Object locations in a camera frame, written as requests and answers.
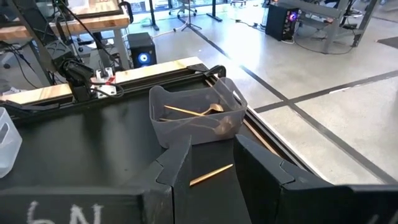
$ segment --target black tabletop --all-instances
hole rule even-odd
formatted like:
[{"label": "black tabletop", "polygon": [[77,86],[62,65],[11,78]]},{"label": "black tabletop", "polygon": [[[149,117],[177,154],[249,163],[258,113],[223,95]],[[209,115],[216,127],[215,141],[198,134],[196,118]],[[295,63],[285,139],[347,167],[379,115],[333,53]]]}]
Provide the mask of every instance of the black tabletop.
[{"label": "black tabletop", "polygon": [[[203,88],[203,83],[170,91]],[[15,186],[119,186],[164,149],[150,123],[148,93],[19,127],[23,142],[0,189]],[[254,135],[243,126],[239,132]],[[193,177],[233,163],[232,140],[193,146]],[[190,223],[250,223],[234,167],[191,188]]]}]

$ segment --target blue light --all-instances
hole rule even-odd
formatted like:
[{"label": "blue light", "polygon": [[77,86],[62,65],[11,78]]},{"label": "blue light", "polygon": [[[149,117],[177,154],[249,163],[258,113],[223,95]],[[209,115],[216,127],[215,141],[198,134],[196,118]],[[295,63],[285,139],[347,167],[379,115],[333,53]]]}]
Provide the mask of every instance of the blue light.
[{"label": "blue light", "polygon": [[290,14],[290,16],[289,16],[289,20],[290,20],[291,22],[294,22],[294,21],[296,21],[296,19],[297,19],[297,12],[292,12],[292,13]]}]

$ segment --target white container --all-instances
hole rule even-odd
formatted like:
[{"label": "white container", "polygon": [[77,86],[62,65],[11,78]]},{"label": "white container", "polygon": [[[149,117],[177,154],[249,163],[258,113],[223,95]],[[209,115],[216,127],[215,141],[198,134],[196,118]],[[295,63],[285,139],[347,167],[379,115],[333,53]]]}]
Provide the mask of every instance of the white container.
[{"label": "white container", "polygon": [[14,166],[22,138],[5,108],[0,107],[0,178]]}]

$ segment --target black table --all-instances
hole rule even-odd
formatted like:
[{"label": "black table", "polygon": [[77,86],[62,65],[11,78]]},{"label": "black table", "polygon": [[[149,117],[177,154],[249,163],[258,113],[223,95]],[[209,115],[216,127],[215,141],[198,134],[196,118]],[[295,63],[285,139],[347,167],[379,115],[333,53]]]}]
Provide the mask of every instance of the black table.
[{"label": "black table", "polygon": [[[117,187],[144,170],[165,149],[149,119],[148,90],[157,79],[169,91],[204,88],[215,77],[168,74],[126,84],[122,99],[96,100],[30,118],[15,118],[23,138],[13,170],[0,179],[0,190],[12,187]],[[58,102],[67,99],[56,99]],[[38,105],[51,104],[45,101]],[[246,121],[264,130],[249,112]],[[240,134],[259,140],[247,126]],[[192,179],[233,164],[233,140],[192,147]],[[234,167],[190,189],[189,223],[250,223]]]}]

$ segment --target chalk writing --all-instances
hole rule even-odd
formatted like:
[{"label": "chalk writing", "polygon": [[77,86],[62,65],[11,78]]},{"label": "chalk writing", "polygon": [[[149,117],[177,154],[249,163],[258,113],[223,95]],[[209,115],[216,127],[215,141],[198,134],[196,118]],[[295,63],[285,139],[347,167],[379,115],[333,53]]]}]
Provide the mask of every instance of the chalk writing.
[{"label": "chalk writing", "polygon": [[[51,220],[46,220],[46,219],[35,220],[34,219],[35,209],[38,205],[39,205],[39,203],[36,201],[33,201],[32,203],[30,203],[30,207],[27,210],[27,221],[26,221],[27,224],[55,224]],[[94,210],[93,224],[101,224],[101,209],[102,208],[103,208],[103,206],[101,206],[101,205],[97,205],[97,204],[93,205],[93,210]],[[90,223],[87,221],[87,219],[83,213],[83,209],[77,205],[72,205],[72,207],[70,208],[69,224],[90,224]]]}]

